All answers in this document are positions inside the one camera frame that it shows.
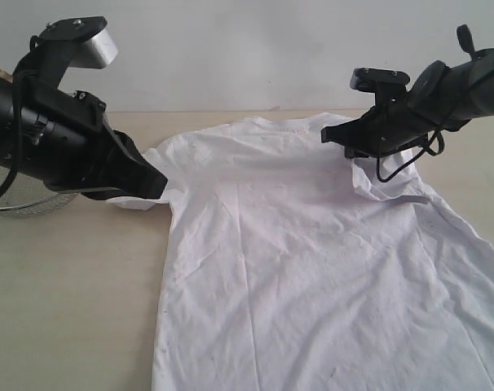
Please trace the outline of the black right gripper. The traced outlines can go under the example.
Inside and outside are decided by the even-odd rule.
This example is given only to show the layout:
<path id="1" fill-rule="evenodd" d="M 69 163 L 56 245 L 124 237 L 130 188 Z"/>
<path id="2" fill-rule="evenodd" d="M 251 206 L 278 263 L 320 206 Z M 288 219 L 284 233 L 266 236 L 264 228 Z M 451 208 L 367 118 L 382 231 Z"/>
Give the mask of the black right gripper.
<path id="1" fill-rule="evenodd" d="M 362 143 L 362 146 L 344 147 L 347 159 L 387 156 L 404 149 L 430 132 L 430 123 L 418 116 L 406 103 L 395 102 L 374 106 L 361 118 L 324 127 L 322 143 Z"/>

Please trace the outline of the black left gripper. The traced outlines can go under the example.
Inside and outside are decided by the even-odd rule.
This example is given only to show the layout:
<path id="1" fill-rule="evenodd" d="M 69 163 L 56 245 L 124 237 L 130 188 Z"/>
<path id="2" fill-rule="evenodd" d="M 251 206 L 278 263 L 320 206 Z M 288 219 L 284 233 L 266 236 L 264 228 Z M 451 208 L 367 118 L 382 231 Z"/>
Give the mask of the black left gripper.
<path id="1" fill-rule="evenodd" d="M 95 96 L 71 97 L 36 81 L 14 81 L 11 93 L 11 175 L 92 200 L 160 198 L 167 177 L 127 134 L 109 127 L 105 104 Z"/>

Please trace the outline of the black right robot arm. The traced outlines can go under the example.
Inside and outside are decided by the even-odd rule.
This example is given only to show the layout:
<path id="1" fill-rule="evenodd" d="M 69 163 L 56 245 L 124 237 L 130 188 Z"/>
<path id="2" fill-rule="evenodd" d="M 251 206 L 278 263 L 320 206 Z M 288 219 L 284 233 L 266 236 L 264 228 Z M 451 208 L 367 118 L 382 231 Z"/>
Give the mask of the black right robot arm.
<path id="1" fill-rule="evenodd" d="M 375 104 L 356 120 L 324 127 L 322 143 L 343 146 L 349 157 L 377 158 L 420 147 L 437 129 L 458 131 L 494 116 L 494 49 L 453 68 L 436 60 L 409 82 L 405 72 L 355 69 L 351 89 L 373 94 Z"/>

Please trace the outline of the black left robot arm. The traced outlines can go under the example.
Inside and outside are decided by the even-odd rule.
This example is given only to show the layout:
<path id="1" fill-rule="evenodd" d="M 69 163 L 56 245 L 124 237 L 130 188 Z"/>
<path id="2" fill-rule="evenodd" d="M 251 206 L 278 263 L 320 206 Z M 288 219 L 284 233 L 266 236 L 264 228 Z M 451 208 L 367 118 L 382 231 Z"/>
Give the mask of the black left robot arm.
<path id="1" fill-rule="evenodd" d="M 0 70 L 0 166 L 57 193 L 159 198 L 166 176 L 111 127 L 105 109 L 86 91 L 65 94 L 32 71 L 9 77 Z"/>

